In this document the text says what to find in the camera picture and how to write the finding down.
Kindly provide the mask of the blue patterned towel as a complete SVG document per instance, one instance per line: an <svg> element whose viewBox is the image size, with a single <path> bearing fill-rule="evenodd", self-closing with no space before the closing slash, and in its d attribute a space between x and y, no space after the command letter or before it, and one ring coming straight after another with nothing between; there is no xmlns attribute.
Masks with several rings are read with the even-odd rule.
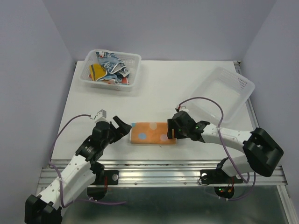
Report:
<svg viewBox="0 0 299 224"><path fill-rule="evenodd" d="M101 66L106 69L107 74L99 81L109 81L112 79L120 79L130 75L130 71L127 69L127 65L116 56L113 52L96 51L95 55Z"/></svg>

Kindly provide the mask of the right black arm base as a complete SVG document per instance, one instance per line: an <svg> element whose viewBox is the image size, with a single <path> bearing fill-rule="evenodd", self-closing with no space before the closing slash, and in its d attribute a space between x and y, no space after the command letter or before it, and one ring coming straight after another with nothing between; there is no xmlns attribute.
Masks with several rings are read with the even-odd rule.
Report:
<svg viewBox="0 0 299 224"><path fill-rule="evenodd" d="M235 193L235 185L243 183L243 180L236 176L230 177L222 170L204 169L201 170L198 183L202 186L213 185L218 197L231 199Z"/></svg>

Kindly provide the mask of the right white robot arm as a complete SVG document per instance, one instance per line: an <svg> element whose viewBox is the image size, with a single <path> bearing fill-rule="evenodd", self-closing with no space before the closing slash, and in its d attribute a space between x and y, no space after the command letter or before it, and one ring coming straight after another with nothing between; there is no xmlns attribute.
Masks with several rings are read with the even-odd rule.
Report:
<svg viewBox="0 0 299 224"><path fill-rule="evenodd" d="M284 155L282 148L262 128L253 131L219 128L207 121L196 122L185 111L167 120L167 137L218 144L242 153L235 158L226 156L215 169L202 170L203 184L228 183L236 175L251 172L270 177Z"/></svg>

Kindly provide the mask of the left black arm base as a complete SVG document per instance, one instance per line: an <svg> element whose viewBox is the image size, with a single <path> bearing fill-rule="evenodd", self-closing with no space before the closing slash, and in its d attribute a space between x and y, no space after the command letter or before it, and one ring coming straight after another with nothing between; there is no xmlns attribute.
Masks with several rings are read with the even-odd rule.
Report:
<svg viewBox="0 0 299 224"><path fill-rule="evenodd" d="M108 187L118 185L119 170L105 170L102 176L97 175L95 181L87 188L87 195L95 200L103 199Z"/></svg>

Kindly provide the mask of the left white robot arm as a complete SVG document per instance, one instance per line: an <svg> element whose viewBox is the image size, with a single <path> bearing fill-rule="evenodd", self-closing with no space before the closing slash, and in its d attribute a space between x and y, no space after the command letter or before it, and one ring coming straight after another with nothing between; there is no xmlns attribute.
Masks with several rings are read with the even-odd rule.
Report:
<svg viewBox="0 0 299 224"><path fill-rule="evenodd" d="M118 116L112 122L102 119L83 143L63 171L50 163L57 173L57 178L38 195L30 195L25 202L24 222L27 224L59 224L63 220L62 210L78 200L78 196L92 183L103 181L104 165L98 162L104 149L131 131L131 125Z"/></svg>

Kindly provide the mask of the orange polka dot towel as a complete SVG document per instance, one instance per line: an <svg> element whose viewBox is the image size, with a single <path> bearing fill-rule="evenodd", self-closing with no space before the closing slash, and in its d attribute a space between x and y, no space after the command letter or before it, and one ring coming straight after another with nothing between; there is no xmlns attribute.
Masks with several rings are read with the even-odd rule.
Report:
<svg viewBox="0 0 299 224"><path fill-rule="evenodd" d="M167 137L167 122L137 122L131 124L131 144L175 145L176 139Z"/></svg>

